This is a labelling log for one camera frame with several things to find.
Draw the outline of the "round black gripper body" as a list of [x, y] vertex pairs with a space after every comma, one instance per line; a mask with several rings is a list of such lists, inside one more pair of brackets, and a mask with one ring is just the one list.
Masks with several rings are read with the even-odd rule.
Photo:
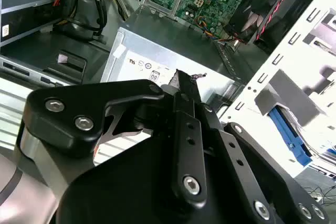
[[140, 143], [130, 159], [109, 159], [80, 175], [63, 195], [58, 223], [228, 223], [227, 207], [214, 190], [214, 154], [203, 143], [207, 198], [183, 204], [163, 191], [160, 177], [170, 167], [168, 143]]

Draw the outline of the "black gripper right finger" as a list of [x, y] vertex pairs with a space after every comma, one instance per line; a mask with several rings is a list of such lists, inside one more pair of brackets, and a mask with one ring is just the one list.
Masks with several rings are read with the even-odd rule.
[[201, 102], [191, 77], [202, 138], [214, 154], [214, 190], [227, 207], [228, 223], [329, 223], [323, 208], [237, 123], [222, 126]]

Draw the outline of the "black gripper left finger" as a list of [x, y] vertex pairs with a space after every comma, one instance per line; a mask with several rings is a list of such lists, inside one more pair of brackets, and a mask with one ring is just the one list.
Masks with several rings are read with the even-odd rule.
[[207, 187], [196, 80], [177, 70], [164, 88], [141, 79], [39, 89], [26, 100], [23, 125], [30, 136], [73, 159], [91, 157], [99, 145], [121, 137], [137, 139], [121, 153], [126, 159], [139, 153], [140, 142], [168, 143], [163, 191], [183, 204], [203, 204]]

